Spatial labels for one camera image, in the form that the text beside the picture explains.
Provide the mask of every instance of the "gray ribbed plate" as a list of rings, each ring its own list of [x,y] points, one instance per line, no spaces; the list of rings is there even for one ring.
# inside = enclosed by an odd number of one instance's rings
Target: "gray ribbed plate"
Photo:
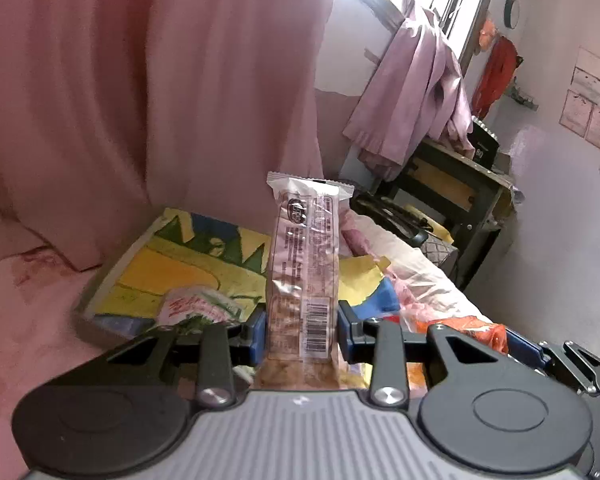
[[[27,477],[49,478],[34,472]],[[477,480],[488,475],[444,460],[420,440],[406,416],[370,408],[356,392],[252,391],[232,410],[201,415],[172,454],[125,478]],[[581,477],[568,468],[545,478]]]

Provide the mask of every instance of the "wooden table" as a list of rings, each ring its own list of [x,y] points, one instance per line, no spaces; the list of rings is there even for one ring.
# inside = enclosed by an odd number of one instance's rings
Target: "wooden table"
[[[464,288],[513,212],[513,183],[465,156],[423,140],[400,175],[383,182],[376,195],[394,198],[404,190],[445,217],[458,247],[458,271],[452,279]]]

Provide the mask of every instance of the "clear plastic wrapper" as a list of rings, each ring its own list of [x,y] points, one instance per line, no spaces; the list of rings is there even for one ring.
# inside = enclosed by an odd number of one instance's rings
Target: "clear plastic wrapper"
[[[267,357],[256,384],[338,387],[338,202],[350,186],[269,173],[278,206],[267,282]]]

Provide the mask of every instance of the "blue object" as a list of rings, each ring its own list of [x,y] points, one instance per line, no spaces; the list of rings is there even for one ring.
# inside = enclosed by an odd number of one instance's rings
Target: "blue object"
[[[353,348],[353,341],[349,331],[349,323],[345,318],[342,310],[338,309],[338,327],[336,330],[338,336],[338,344],[340,345],[340,351],[345,361],[349,362],[351,356],[351,349]]]
[[[149,330],[155,321],[147,317],[119,316],[118,314],[95,314],[93,320],[107,330],[134,338]]]
[[[400,310],[400,302],[389,278],[383,278],[378,288],[365,301],[353,307],[360,319],[384,317]]]
[[[267,315],[262,314],[256,324],[253,327],[253,342],[249,348],[249,356],[253,366],[259,365],[264,358],[264,346],[265,346],[265,328],[267,325]]]
[[[530,368],[544,370],[550,360],[536,343],[529,341],[529,339],[510,328],[507,328],[507,346],[509,347],[509,355]]]

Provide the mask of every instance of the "colorful painting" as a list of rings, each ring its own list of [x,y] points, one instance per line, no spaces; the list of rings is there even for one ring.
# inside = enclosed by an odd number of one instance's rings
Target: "colorful painting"
[[[267,235],[170,208],[150,231],[128,264],[111,271],[115,281],[92,309],[100,324],[140,333],[154,323],[168,291],[194,285],[237,304],[241,320],[264,301]]]

